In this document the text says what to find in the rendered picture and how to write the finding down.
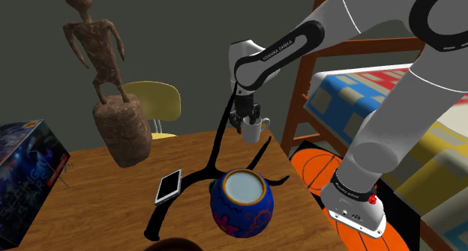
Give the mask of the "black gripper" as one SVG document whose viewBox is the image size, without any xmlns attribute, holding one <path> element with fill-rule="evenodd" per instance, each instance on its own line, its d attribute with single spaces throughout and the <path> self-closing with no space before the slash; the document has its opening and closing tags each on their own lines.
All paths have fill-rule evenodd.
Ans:
<svg viewBox="0 0 468 251">
<path fill-rule="evenodd" d="M 242 133 L 242 117 L 249 117 L 251 125 L 260 124 L 260 105 L 254 102 L 254 95 L 236 95 L 234 99 L 235 110 L 229 113 L 229 122 L 236 128 L 238 134 Z"/>
</svg>

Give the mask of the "white mug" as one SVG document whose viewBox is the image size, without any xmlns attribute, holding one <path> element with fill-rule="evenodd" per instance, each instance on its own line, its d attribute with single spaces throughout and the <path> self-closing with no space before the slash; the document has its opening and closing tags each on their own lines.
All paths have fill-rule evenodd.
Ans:
<svg viewBox="0 0 468 251">
<path fill-rule="evenodd" d="M 251 125 L 249 117 L 244 117 L 241 124 L 241 136 L 246 143 L 257 143 L 260 140 L 261 132 L 267 129 L 270 125 L 269 118 L 261 118 L 260 124 Z"/>
</svg>

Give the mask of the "black branch-shaped ornament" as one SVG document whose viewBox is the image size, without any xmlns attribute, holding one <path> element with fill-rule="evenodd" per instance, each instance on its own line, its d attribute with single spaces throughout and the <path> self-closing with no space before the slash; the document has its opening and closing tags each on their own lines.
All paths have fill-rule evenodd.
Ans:
<svg viewBox="0 0 468 251">
<path fill-rule="evenodd" d="M 238 87 L 235 86 L 234 89 L 232 90 L 232 94 L 223 112 L 223 116 L 217 128 L 217 132 L 214 138 L 213 148 L 211 150 L 211 155 L 207 162 L 207 165 L 203 169 L 200 169 L 196 172 L 193 172 L 181 178 L 181 193 L 183 193 L 189 186 L 197 182 L 204 181 L 204 180 L 211 181 L 211 189 L 212 189 L 212 186 L 214 185 L 216 180 L 221 178 L 225 173 L 227 173 L 227 172 L 222 172 L 219 169 L 217 169 L 216 160 L 220 152 L 222 138 L 224 136 L 224 131 L 226 129 L 227 121 L 228 121 L 229 114 L 230 114 L 230 109 L 234 103 L 237 88 Z M 268 146 L 269 146 L 269 142 L 265 142 L 264 145 L 261 147 L 261 149 L 259 149 L 259 151 L 257 152 L 255 158 L 252 159 L 251 163 L 247 167 L 239 168 L 239 169 L 249 169 L 249 170 L 254 171 L 254 168 L 257 166 L 258 162 L 260 161 L 263 153 L 266 151 Z M 285 176 L 281 178 L 280 180 L 276 180 L 276 181 L 269 180 L 266 178 L 264 179 L 267 182 L 267 184 L 270 186 L 270 188 L 272 188 L 275 186 L 280 186 L 281 184 L 286 182 L 288 178 L 289 178 L 288 176 Z"/>
</svg>

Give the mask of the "orange and black robot stand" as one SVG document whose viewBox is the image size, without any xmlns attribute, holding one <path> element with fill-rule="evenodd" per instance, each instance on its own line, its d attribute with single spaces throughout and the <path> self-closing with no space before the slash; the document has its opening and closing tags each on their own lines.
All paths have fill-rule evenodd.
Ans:
<svg viewBox="0 0 468 251">
<path fill-rule="evenodd" d="M 376 183 L 387 224 L 382 237 L 374 239 L 333 220 L 320 198 L 341 158 L 304 141 L 289 159 L 307 189 L 349 251 L 420 251 L 420 216 L 404 204 L 383 181 Z"/>
</svg>

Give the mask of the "yellow chair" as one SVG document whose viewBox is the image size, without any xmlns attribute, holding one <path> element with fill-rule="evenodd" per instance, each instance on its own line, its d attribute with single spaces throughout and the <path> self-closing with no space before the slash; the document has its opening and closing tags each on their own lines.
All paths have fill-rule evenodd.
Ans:
<svg viewBox="0 0 468 251">
<path fill-rule="evenodd" d="M 181 115 L 181 96 L 176 87 L 163 82 L 139 81 L 126 83 L 123 88 L 139 98 L 145 116 L 154 125 L 155 132 L 151 134 L 153 139 L 175 136 L 164 133 L 161 122 L 176 121 Z"/>
</svg>

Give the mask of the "blue patterned round vase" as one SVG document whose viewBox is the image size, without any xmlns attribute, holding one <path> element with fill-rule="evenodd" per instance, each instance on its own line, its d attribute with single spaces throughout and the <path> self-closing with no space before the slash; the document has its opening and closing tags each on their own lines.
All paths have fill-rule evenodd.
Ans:
<svg viewBox="0 0 468 251">
<path fill-rule="evenodd" d="M 234 238 L 261 233 L 272 219 L 274 199 L 266 180 L 249 169 L 233 169 L 217 179 L 210 191 L 214 222 Z"/>
</svg>

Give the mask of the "white-edged black phone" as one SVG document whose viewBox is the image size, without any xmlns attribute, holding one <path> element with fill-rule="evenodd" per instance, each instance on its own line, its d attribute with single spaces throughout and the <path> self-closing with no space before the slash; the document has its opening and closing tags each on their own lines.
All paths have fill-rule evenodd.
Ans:
<svg viewBox="0 0 468 251">
<path fill-rule="evenodd" d="M 182 170 L 177 169 L 161 178 L 154 199 L 154 205 L 162 205 L 164 202 L 178 196 L 182 190 Z"/>
</svg>

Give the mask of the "brown human figure statue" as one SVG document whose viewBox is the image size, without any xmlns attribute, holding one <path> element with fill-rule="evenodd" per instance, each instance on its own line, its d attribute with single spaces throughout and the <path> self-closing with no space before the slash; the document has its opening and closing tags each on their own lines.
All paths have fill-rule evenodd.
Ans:
<svg viewBox="0 0 468 251">
<path fill-rule="evenodd" d="M 135 166 L 149 156 L 152 134 L 140 100 L 123 87 L 111 38 L 115 38 L 121 58 L 125 58 L 123 41 L 108 19 L 91 18 L 92 0 L 65 2 L 81 18 L 63 26 L 65 38 L 79 61 L 96 71 L 92 85 L 99 101 L 92 111 L 94 122 L 118 166 Z"/>
</svg>

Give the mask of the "wooden table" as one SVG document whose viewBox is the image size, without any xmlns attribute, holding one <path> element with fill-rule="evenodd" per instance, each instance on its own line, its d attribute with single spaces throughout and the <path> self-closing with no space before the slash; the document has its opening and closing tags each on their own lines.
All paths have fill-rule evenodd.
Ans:
<svg viewBox="0 0 468 251">
<path fill-rule="evenodd" d="M 14 251 L 144 251 L 143 232 L 155 206 L 160 179 L 181 169 L 203 168 L 214 132 L 158 139 L 149 157 L 122 169 L 105 148 L 75 151 L 70 168 L 53 187 L 22 243 Z M 268 130 L 255 144 L 225 131 L 216 166 L 222 171 L 247 166 L 258 151 L 256 171 L 282 180 L 274 187 L 274 213 L 267 228 L 253 238 L 224 234 L 212 218 L 209 184 L 188 187 L 171 205 L 161 226 L 162 238 L 187 238 L 203 251 L 347 251 L 321 208 Z"/>
</svg>

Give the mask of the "wooden bed with patchwork blanket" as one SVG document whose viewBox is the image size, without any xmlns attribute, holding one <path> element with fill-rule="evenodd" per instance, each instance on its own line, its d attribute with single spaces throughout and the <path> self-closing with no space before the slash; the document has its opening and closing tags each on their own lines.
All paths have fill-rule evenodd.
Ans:
<svg viewBox="0 0 468 251">
<path fill-rule="evenodd" d="M 348 150 L 363 121 L 378 109 L 405 73 L 392 74 L 389 90 L 377 81 L 377 89 L 367 94 L 359 92 L 362 85 L 373 84 L 366 76 L 318 73 L 311 79 L 305 108 Z M 449 109 L 458 106 L 461 99 Z M 434 226 L 454 251 L 468 251 L 468 135 L 457 134 L 445 123 L 446 112 L 398 166 L 380 178 Z"/>
</svg>

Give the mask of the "dark blue starry box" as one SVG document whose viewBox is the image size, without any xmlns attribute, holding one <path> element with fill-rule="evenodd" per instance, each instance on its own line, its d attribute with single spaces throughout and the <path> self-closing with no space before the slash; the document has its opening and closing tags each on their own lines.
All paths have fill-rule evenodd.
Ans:
<svg viewBox="0 0 468 251">
<path fill-rule="evenodd" d="M 0 124 L 0 250 L 20 245 L 69 159 L 44 120 Z"/>
</svg>

